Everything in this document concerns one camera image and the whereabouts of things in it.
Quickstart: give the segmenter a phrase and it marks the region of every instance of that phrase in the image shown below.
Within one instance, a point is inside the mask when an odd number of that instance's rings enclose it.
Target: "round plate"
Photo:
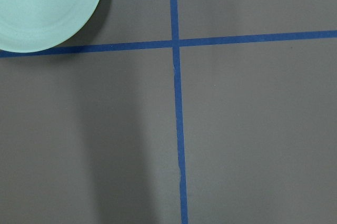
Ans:
[[[0,0],[0,49],[36,52],[62,43],[89,20],[99,0]]]

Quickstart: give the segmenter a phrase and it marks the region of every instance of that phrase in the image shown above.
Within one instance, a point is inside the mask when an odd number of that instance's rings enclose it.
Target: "blue grid line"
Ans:
[[[171,31],[172,31],[172,53],[173,53],[173,69],[174,69],[174,97],[175,97],[176,130],[177,130],[177,150],[178,150],[178,164],[180,170],[179,190],[180,190],[181,223],[188,224],[189,218],[187,213],[187,188],[186,188],[183,102],[182,102],[180,47],[179,47],[178,0],[170,0],[170,7],[171,7]]]
[[[7,51],[0,51],[0,58],[169,48],[176,45],[175,43],[178,43],[179,47],[182,46],[185,47],[185,46],[205,46],[205,45],[222,45],[222,44],[238,44],[238,43],[254,43],[254,42],[312,40],[319,38],[337,38],[337,30],[297,32],[297,33],[272,33],[272,34],[256,34],[256,35],[253,34],[253,35],[209,37],[209,38],[189,38],[184,40],[173,39],[171,41],[146,41],[146,42],[115,43],[115,44],[102,44],[102,45],[53,47],[47,50],[34,53],[13,53]]]

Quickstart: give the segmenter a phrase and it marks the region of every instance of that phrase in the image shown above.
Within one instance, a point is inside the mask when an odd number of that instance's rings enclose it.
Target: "gray surface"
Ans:
[[[179,223],[170,49],[0,60],[1,223]]]
[[[170,39],[170,0],[101,0],[89,22],[60,46]]]
[[[336,0],[178,0],[180,37],[334,30]]]
[[[337,223],[336,50],[181,50],[190,223]]]

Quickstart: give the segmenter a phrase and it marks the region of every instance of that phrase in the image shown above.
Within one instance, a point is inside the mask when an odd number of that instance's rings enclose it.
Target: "vertical blue line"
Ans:
[[[179,48],[178,0],[170,0],[170,2],[171,2],[172,52],[173,52],[173,67],[174,67],[175,116],[176,116],[176,129],[177,129],[178,163],[180,169],[181,223],[188,224],[189,219],[187,214],[187,189],[186,189],[183,102],[181,90],[181,69],[180,69],[180,48]]]

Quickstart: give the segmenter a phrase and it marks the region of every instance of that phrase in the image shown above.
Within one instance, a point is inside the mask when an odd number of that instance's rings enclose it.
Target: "blue tape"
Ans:
[[[189,219],[187,214],[187,189],[186,189],[183,102],[182,102],[182,89],[181,89],[178,0],[170,0],[170,3],[171,3],[172,52],[173,52],[173,67],[174,67],[175,116],[176,116],[176,129],[177,129],[178,164],[180,169],[179,189],[180,189],[181,223],[188,224]]]
[[[172,41],[148,41],[148,42],[117,43],[117,44],[104,44],[104,45],[53,47],[44,51],[34,53],[12,53],[7,51],[0,51],[0,58],[36,56],[36,55],[54,55],[54,54],[94,53],[106,51],[139,50],[139,49],[168,48],[168,47],[172,47]]]
[[[310,40],[315,38],[336,38],[337,31],[316,31],[316,32],[299,32],[299,33],[274,33],[259,35],[243,36],[225,36],[213,38],[192,38],[180,40],[180,46],[204,46],[220,45],[235,43],[252,43],[252,42],[271,42],[271,41],[291,41],[291,40]]]

